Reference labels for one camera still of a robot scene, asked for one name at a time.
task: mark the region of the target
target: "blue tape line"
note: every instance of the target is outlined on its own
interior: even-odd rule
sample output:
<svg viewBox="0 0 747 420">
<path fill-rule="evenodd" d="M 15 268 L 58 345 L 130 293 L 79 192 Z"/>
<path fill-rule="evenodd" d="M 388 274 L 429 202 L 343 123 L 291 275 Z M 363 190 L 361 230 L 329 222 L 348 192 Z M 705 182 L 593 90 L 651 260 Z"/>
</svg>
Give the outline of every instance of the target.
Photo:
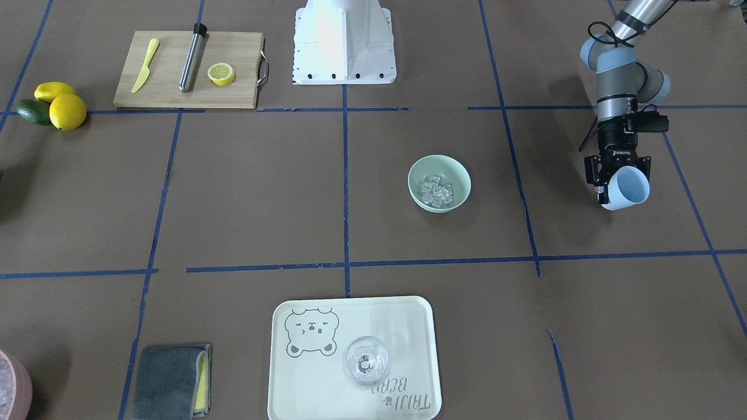
<svg viewBox="0 0 747 420">
<path fill-rule="evenodd" d="M 350 267 L 382 267 L 393 265 L 447 265 L 447 264 L 484 264 L 492 262 L 529 262 L 532 256 L 507 256 L 496 258 L 453 258 L 453 259 L 403 259 L 391 261 L 357 261 Z"/>
<path fill-rule="evenodd" d="M 558 367 L 558 376 L 560 376 L 560 386 L 562 387 L 562 397 L 565 400 L 565 411 L 568 413 L 568 420 L 573 420 L 573 408 L 571 408 L 571 396 L 568 393 L 568 384 L 565 381 L 565 371 L 562 368 L 562 359 L 560 359 L 560 348 L 555 341 L 555 333 L 550 331 L 550 340 L 553 342 L 553 353 L 555 353 L 555 364 Z"/>
<path fill-rule="evenodd" d="M 666 133 L 662 133 L 662 135 L 664 136 L 664 142 L 666 143 L 666 148 L 669 150 L 669 154 L 672 157 L 672 161 L 675 163 L 675 168 L 677 169 L 677 174 L 680 177 L 680 181 L 682 181 L 682 185 L 685 188 L 687 199 L 690 201 L 692 210 L 695 212 L 695 218 L 698 220 L 698 225 L 700 226 L 701 232 L 703 233 L 703 238 L 705 238 L 706 245 L 708 246 L 708 249 L 712 253 L 713 245 L 711 244 L 710 236 L 708 236 L 708 231 L 705 229 L 705 224 L 703 224 L 703 218 L 701 217 L 700 212 L 698 211 L 698 206 L 695 205 L 695 199 L 692 198 L 690 187 L 687 185 L 687 181 L 685 180 L 685 175 L 682 173 L 682 168 L 680 167 L 680 162 L 677 160 L 677 156 L 675 155 L 675 150 L 672 148 L 672 143 L 669 142 L 669 136 L 666 135 Z"/>
<path fill-rule="evenodd" d="M 718 250 L 718 254 L 734 255 L 747 254 L 747 250 Z M 709 250 L 694 251 L 663 251 L 655 253 L 606 253 L 606 254 L 576 254 L 538 256 L 541 261 L 573 261 L 583 259 L 632 259 L 632 258 L 664 258 L 679 256 L 709 256 Z M 454 258 L 454 259 L 404 259 L 383 261 L 354 261 L 350 267 L 387 267 L 396 265 L 449 265 L 449 264 L 491 264 L 501 262 L 531 262 L 533 256 L 505 256 L 488 258 Z M 345 262 L 319 262 L 304 264 L 273 264 L 273 265 L 233 265 L 214 267 L 189 267 L 187 273 L 220 273 L 227 271 L 271 271 L 271 270 L 304 270 L 315 268 L 343 268 Z"/>
<path fill-rule="evenodd" d="M 410 108 L 348 108 L 348 112 L 397 112 L 397 111 L 409 111 Z"/>
<path fill-rule="evenodd" d="M 409 107 L 386 108 L 262 108 L 257 112 L 398 112 L 409 111 Z"/>
<path fill-rule="evenodd" d="M 150 289 L 150 278 L 154 273 L 153 262 L 155 261 L 155 250 L 158 248 L 158 236 L 161 233 L 161 221 L 164 217 L 164 208 L 166 207 L 166 195 L 169 192 L 169 175 L 171 172 L 171 164 L 174 162 L 174 152 L 176 151 L 176 142 L 179 139 L 179 129 L 182 126 L 182 110 L 176 115 L 176 126 L 174 127 L 174 135 L 171 139 L 171 150 L 169 151 L 169 161 L 166 166 L 166 175 L 164 176 L 164 186 L 161 189 L 161 203 L 158 205 L 158 216 L 155 219 L 155 228 L 153 229 L 153 242 L 150 248 L 150 257 L 148 258 L 148 270 L 146 271 L 145 280 L 143 281 L 143 293 L 140 296 L 140 311 L 137 315 L 137 333 L 135 339 L 132 341 L 132 347 L 130 349 L 130 360 L 127 365 L 127 376 L 125 377 L 125 386 L 122 391 L 122 401 L 120 403 L 120 414 L 118 419 L 124 420 L 125 409 L 127 407 L 127 399 L 130 394 L 130 385 L 132 382 L 132 371 L 134 369 L 135 357 L 137 356 L 137 347 L 140 344 L 140 332 L 143 329 L 143 317 L 145 315 L 146 296 Z"/>
<path fill-rule="evenodd" d="M 18 95 L 18 90 L 21 87 L 21 82 L 23 81 L 23 76 L 26 75 L 26 70 L 28 70 L 28 65 L 31 62 L 31 57 L 34 56 L 34 52 L 37 50 L 37 45 L 39 45 L 39 39 L 42 37 L 42 32 L 44 32 L 44 26 L 46 25 L 46 20 L 49 17 L 49 11 L 52 9 L 52 2 L 54 0 L 49 0 L 47 3 L 47 8 L 44 10 L 44 17 L 42 18 L 42 22 L 39 24 L 39 30 L 37 31 L 37 36 L 34 38 L 34 43 L 31 44 L 31 49 L 28 51 L 28 55 L 26 56 L 26 61 L 23 63 L 23 67 L 21 68 L 21 74 L 18 75 L 18 79 L 16 80 L 16 86 L 13 88 L 13 93 L 10 95 L 10 100 L 7 102 L 7 106 L 5 107 L 5 115 L 2 116 L 2 119 L 0 120 L 0 132 L 2 131 L 3 127 L 5 127 L 5 121 L 8 118 L 8 113 L 10 112 L 10 109 L 13 107 L 13 103 L 16 101 L 16 96 Z"/>
<path fill-rule="evenodd" d="M 7 273 L 0 274 L 0 279 L 45 279 L 49 277 L 94 277 L 94 276 L 130 276 L 145 274 L 147 270 L 93 270 L 93 271 L 50 271 L 46 273 Z"/>
<path fill-rule="evenodd" d="M 344 205 L 343 215 L 345 220 L 345 297 L 350 297 L 350 213 L 348 212 L 348 178 L 347 178 L 347 85 L 342 85 L 342 174 L 344 178 Z"/>
<path fill-rule="evenodd" d="M 617 17 L 617 10 L 615 10 L 614 4 L 612 4 L 612 0 L 607 0 L 607 4 L 610 5 L 610 10 L 612 11 L 612 15 L 614 17 Z"/>
<path fill-rule="evenodd" d="M 257 112 L 343 112 L 342 108 L 262 108 Z"/>
<path fill-rule="evenodd" d="M 199 2 L 199 12 L 197 12 L 197 23 L 202 23 L 202 9 L 205 8 L 205 0 Z"/>
<path fill-rule="evenodd" d="M 506 110 L 552 110 L 552 109 L 596 109 L 592 105 L 506 105 L 500 106 L 468 106 L 467 111 L 500 111 Z"/>
<path fill-rule="evenodd" d="M 118 114 L 203 114 L 204 109 L 111 109 L 88 111 L 90 115 L 118 115 Z"/>
<path fill-rule="evenodd" d="M 521 204 L 524 207 L 524 217 L 527 220 L 527 233 L 529 235 L 529 243 L 532 247 L 532 255 L 534 256 L 534 264 L 537 269 L 537 277 L 542 276 L 542 269 L 539 266 L 539 259 L 537 258 L 537 246 L 534 241 L 534 233 L 532 232 L 532 221 L 529 217 L 529 207 L 527 206 L 527 198 L 524 196 L 524 188 L 521 185 L 521 174 L 518 169 L 518 161 L 516 159 L 516 150 L 513 145 L 513 138 L 511 136 L 511 126 L 509 125 L 509 116 L 506 112 L 506 103 L 503 101 L 503 90 L 500 88 L 500 78 L 498 77 L 498 66 L 495 64 L 495 56 L 493 55 L 493 44 L 490 40 L 490 33 L 488 31 L 488 22 L 485 18 L 485 8 L 483 7 L 483 0 L 478 0 L 480 4 L 480 15 L 483 19 L 483 30 L 485 31 L 485 39 L 488 44 L 488 53 L 490 54 L 490 63 L 493 66 L 493 76 L 495 77 L 495 87 L 498 90 L 498 101 L 500 102 L 500 111 L 503 114 L 503 125 L 506 128 L 506 137 L 509 141 L 509 150 L 511 151 L 511 161 L 514 165 L 514 171 L 516 174 L 516 185 L 518 186 L 518 194 L 521 198 Z"/>
<path fill-rule="evenodd" d="M 747 250 L 717 250 L 716 255 L 742 255 L 747 254 Z"/>
<path fill-rule="evenodd" d="M 713 258 L 713 263 L 716 264 L 716 269 L 719 272 L 719 275 L 721 276 L 721 282 L 724 284 L 724 289 L 726 289 L 726 294 L 729 296 L 729 301 L 731 301 L 731 307 L 734 308 L 734 312 L 737 314 L 737 319 L 739 320 L 740 326 L 742 327 L 742 332 L 744 336 L 747 337 L 747 324 L 745 323 L 745 319 L 742 316 L 742 311 L 740 310 L 739 305 L 737 305 L 737 300 L 734 298 L 734 293 L 731 291 L 731 286 L 729 286 L 729 282 L 726 279 L 726 275 L 724 275 L 724 271 L 721 268 L 721 262 L 719 261 L 719 257 L 716 255 L 716 251 L 713 249 L 713 244 L 710 241 L 710 236 L 708 236 L 708 231 L 705 229 L 705 224 L 703 223 L 703 219 L 700 215 L 700 212 L 698 211 L 698 206 L 695 204 L 695 199 L 692 197 L 692 193 L 690 192 L 690 187 L 687 185 L 687 180 L 685 180 L 685 175 L 682 173 L 682 168 L 680 167 L 680 162 L 677 160 L 675 150 L 672 147 L 672 143 L 669 141 L 669 136 L 666 135 L 666 133 L 662 133 L 662 135 L 664 136 L 664 142 L 666 143 L 666 148 L 669 150 L 669 154 L 672 156 L 672 161 L 675 163 L 675 168 L 677 168 L 677 174 L 680 176 L 682 185 L 684 186 L 685 192 L 687 193 L 687 199 L 690 201 L 692 210 L 695 212 L 695 218 L 698 219 L 698 224 L 701 227 L 701 231 L 703 232 L 703 237 L 705 238 L 706 244 L 708 245 L 708 249 L 710 250 L 711 256 Z"/>
<path fill-rule="evenodd" d="M 626 259 L 626 258 L 660 258 L 668 256 L 709 256 L 711 251 L 671 251 L 657 253 L 608 253 L 608 254 L 577 254 L 577 255 L 557 255 L 557 256 L 539 256 L 541 261 L 573 261 L 579 259 Z"/>
<path fill-rule="evenodd" d="M 189 267 L 188 273 L 223 273 L 228 271 L 272 271 L 304 270 L 312 268 L 340 268 L 344 262 L 320 262 L 316 264 L 271 264 L 271 265 L 234 265 L 228 267 Z"/>
<path fill-rule="evenodd" d="M 731 290 L 729 281 L 726 279 L 726 274 L 724 274 L 724 270 L 721 267 L 721 262 L 719 261 L 719 257 L 716 256 L 716 253 L 713 254 L 713 262 L 716 264 L 716 270 L 718 270 L 719 275 L 721 276 L 721 283 L 723 283 L 724 285 L 724 289 L 726 290 L 726 295 L 729 296 L 731 307 L 734 308 L 734 313 L 737 314 L 737 320 L 739 320 L 740 326 L 742 327 L 742 334 L 744 334 L 745 338 L 747 338 L 747 324 L 745 323 L 745 319 L 742 316 L 742 311 L 740 310 L 740 306 L 737 305 L 737 299 L 734 297 L 734 293 Z"/>
</svg>

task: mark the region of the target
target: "lemon slice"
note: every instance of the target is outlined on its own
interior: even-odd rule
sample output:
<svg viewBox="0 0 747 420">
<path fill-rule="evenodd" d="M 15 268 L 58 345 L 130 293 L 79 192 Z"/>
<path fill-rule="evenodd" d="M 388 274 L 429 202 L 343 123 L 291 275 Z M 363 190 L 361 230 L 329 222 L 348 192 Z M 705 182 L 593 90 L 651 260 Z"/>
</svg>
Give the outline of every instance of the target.
<svg viewBox="0 0 747 420">
<path fill-rule="evenodd" d="M 233 67 L 226 63 L 217 63 L 208 69 L 208 77 L 218 86 L 223 86 L 236 80 L 236 73 Z"/>
</svg>

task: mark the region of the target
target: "bear drawing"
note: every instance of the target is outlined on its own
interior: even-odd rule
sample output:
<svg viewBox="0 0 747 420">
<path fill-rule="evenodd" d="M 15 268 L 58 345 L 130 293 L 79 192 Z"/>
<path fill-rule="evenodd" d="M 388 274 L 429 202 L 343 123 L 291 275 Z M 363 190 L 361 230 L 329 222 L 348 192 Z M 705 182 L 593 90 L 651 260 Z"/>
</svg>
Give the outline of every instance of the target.
<svg viewBox="0 0 747 420">
<path fill-rule="evenodd" d="M 319 309 L 304 309 L 301 313 L 295 310 L 285 319 L 285 330 L 288 331 L 289 343 L 286 351 L 290 357 L 298 357 L 304 351 L 319 351 L 324 356 L 331 356 L 337 350 L 335 331 L 340 320 L 337 314 Z"/>
</svg>

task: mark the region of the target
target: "pink bowl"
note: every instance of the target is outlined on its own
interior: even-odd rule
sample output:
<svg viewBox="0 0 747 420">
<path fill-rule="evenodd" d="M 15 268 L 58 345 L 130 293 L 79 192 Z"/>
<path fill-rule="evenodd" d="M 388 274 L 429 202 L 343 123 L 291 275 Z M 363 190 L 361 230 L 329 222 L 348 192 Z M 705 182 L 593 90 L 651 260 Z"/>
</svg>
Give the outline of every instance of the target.
<svg viewBox="0 0 747 420">
<path fill-rule="evenodd" d="M 0 350 L 0 359 L 6 359 L 13 375 L 13 399 L 10 400 L 10 414 L 7 420 L 24 420 L 31 406 L 31 378 L 21 362 Z"/>
</svg>

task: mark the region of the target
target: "green bowl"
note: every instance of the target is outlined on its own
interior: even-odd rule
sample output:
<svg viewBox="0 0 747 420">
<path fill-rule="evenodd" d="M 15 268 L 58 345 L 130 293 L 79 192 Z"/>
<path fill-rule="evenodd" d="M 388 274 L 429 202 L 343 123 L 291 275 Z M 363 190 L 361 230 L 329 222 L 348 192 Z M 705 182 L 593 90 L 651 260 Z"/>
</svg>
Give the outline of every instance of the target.
<svg viewBox="0 0 747 420">
<path fill-rule="evenodd" d="M 420 197 L 421 186 L 428 175 L 440 176 L 442 185 L 451 184 L 453 201 L 441 209 L 427 205 Z M 410 188 L 410 196 L 415 203 L 432 213 L 446 213 L 456 209 L 467 200 L 472 189 L 472 180 L 465 167 L 456 159 L 444 155 L 429 155 L 420 158 L 410 168 L 407 184 Z"/>
</svg>

